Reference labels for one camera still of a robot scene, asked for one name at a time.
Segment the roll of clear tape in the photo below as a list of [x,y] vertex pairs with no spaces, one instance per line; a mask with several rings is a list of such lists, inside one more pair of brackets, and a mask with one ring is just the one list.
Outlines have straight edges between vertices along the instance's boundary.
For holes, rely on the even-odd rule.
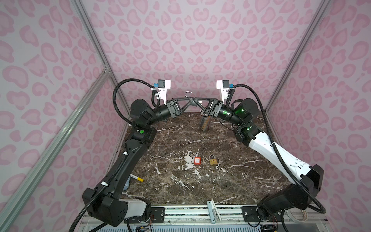
[[306,210],[292,208],[286,211],[290,221],[294,223],[305,223],[308,220],[308,213]]

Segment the aluminium corner post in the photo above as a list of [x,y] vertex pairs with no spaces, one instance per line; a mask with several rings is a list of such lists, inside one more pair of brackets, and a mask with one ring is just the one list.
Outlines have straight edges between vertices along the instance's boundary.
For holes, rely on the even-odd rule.
[[270,98],[267,106],[266,112],[269,112],[273,108],[273,104],[278,99],[281,90],[284,88],[285,83],[289,79],[293,69],[295,68],[296,64],[300,60],[301,55],[303,54],[305,48],[309,44],[312,36],[318,29],[320,23],[322,22],[323,18],[327,15],[328,10],[331,8],[332,1],[331,0],[322,0],[314,13],[313,18],[311,19],[305,33],[303,34],[302,38],[299,41],[299,44],[293,53],[292,58],[290,59],[287,68],[283,72],[283,75],[278,82],[276,89],[273,92],[272,97]]
[[82,22],[83,28],[86,30],[88,37],[91,40],[91,43],[100,58],[100,61],[102,65],[104,66],[104,70],[108,72],[109,78],[114,86],[118,84],[117,77],[115,76],[112,67],[107,59],[107,56],[103,50],[102,44],[99,40],[99,37],[97,36],[97,33],[95,32],[93,25],[91,23],[91,20],[89,19],[89,15],[85,9],[85,6],[81,0],[71,0],[71,4],[74,6],[74,9],[76,13],[78,14],[78,17],[80,18]]

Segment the aluminium corner post left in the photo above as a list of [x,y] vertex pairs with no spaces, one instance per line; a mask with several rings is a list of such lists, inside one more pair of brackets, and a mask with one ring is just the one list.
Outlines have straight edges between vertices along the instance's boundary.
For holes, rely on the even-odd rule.
[[114,86],[118,84],[117,77],[115,76],[112,67],[107,59],[107,56],[103,50],[102,44],[99,40],[99,37],[97,36],[97,33],[95,32],[93,25],[91,23],[91,20],[89,19],[89,15],[85,9],[85,6],[81,0],[71,0],[71,4],[74,6],[74,9],[76,13],[78,14],[78,17],[80,18],[82,22],[83,28],[86,30],[88,37],[91,40],[91,43],[100,58],[100,61],[102,65],[104,66],[104,70],[108,72],[109,78]]

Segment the brass padlock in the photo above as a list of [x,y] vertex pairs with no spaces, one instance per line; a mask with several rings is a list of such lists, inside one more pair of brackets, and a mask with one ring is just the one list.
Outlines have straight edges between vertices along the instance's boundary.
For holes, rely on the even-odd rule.
[[214,155],[209,156],[209,163],[211,166],[217,166],[219,164],[218,159]]

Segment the diagonal aluminium brace left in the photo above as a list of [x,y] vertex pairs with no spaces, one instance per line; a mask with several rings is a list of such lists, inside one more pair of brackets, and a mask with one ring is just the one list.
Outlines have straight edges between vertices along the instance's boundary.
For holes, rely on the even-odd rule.
[[30,170],[25,179],[21,182],[13,196],[9,199],[5,208],[1,212],[1,231],[7,232],[19,216],[23,207],[26,205],[29,198],[34,193],[40,181],[50,168],[51,164],[58,156],[66,142],[68,141],[73,130],[90,107],[93,100],[96,98],[105,82],[112,77],[112,73],[108,70],[103,70],[99,78],[94,82],[92,87],[82,98],[75,110],[71,113],[69,118],[60,129],[59,133],[49,143],[40,159],[36,162],[34,167]]

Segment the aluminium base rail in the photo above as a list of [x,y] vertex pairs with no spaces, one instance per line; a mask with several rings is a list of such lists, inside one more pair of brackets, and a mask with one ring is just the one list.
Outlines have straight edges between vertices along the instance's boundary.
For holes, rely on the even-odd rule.
[[286,212],[272,219],[259,220],[255,205],[216,205],[221,221],[212,224],[206,205],[154,206],[153,220],[144,224],[122,222],[117,227],[106,225],[101,232],[331,232],[327,217],[306,209],[308,220],[294,223]]

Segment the aluminium corner post right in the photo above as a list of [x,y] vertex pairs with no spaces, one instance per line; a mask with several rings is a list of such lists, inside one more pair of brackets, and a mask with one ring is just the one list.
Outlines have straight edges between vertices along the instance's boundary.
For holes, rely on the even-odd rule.
[[303,54],[305,48],[309,44],[312,36],[318,29],[320,23],[322,22],[323,18],[327,15],[328,10],[331,8],[332,1],[331,0],[322,0],[314,13],[313,18],[311,19],[305,33],[303,34],[302,38],[299,41],[299,44],[293,53],[292,58],[290,59],[287,68],[283,72],[283,75],[278,82],[276,89],[273,92],[272,97],[270,98],[267,106],[266,112],[269,112],[273,108],[273,104],[278,99],[281,90],[284,88],[285,83],[289,79],[293,69],[295,68],[296,64],[300,60],[301,55]]

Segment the aluminium clamp bracket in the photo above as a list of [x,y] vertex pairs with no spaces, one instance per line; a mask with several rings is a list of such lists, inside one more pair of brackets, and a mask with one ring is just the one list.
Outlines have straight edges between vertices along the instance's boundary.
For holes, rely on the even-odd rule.
[[219,210],[213,199],[207,201],[208,212],[212,224],[216,224],[217,221],[221,221]]

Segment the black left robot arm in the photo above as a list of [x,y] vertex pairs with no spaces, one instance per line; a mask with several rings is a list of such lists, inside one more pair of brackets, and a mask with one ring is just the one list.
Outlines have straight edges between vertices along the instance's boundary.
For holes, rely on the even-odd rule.
[[73,221],[73,232],[84,214],[98,219],[104,227],[116,227],[123,221],[134,218],[139,222],[151,219],[151,205],[147,200],[121,198],[124,186],[138,161],[152,145],[157,130],[154,124],[181,115],[189,106],[202,107],[197,98],[174,98],[159,107],[152,108],[145,100],[135,100],[130,109],[132,130],[125,141],[124,153],[120,155],[107,175],[95,188],[87,188],[83,193],[84,208]]

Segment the yellow white marker pen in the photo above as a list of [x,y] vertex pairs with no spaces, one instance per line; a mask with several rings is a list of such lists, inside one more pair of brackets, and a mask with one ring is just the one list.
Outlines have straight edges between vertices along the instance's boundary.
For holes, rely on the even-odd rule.
[[130,174],[130,177],[133,178],[133,179],[136,179],[136,180],[138,180],[138,181],[140,181],[140,182],[144,182],[144,180],[143,180],[142,178],[137,177],[137,176],[135,176],[135,175],[133,175],[133,174]]

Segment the small black padlock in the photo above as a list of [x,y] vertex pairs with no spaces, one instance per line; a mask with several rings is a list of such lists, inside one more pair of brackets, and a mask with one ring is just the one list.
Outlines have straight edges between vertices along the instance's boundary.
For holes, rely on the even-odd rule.
[[186,97],[186,98],[191,98],[191,99],[192,99],[192,103],[191,103],[191,105],[192,105],[192,106],[199,106],[199,105],[202,105],[203,102],[200,101],[200,100],[197,100],[197,99],[195,99],[195,98],[192,98],[192,97],[191,97],[192,94],[193,94],[192,91],[186,91],[186,92],[185,92],[185,97]]

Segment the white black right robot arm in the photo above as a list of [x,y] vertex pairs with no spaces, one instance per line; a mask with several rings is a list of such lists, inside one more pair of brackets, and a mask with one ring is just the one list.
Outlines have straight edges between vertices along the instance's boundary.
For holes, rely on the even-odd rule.
[[204,99],[195,98],[191,105],[234,125],[236,139],[264,156],[291,182],[289,186],[264,197],[258,203],[258,213],[262,220],[292,208],[309,208],[321,214],[326,212],[325,207],[316,198],[322,187],[324,170],[318,165],[311,166],[299,160],[274,142],[269,129],[263,131],[253,123],[253,119],[260,114],[257,102],[247,98],[241,100],[233,109],[217,99],[208,98],[208,107],[202,105],[203,101]]

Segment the red safety padlock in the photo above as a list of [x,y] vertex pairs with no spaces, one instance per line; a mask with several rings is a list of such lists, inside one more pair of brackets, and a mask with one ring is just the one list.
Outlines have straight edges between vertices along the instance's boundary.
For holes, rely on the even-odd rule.
[[201,165],[202,164],[202,158],[201,158],[201,155],[200,155],[199,152],[195,153],[194,164],[195,165]]

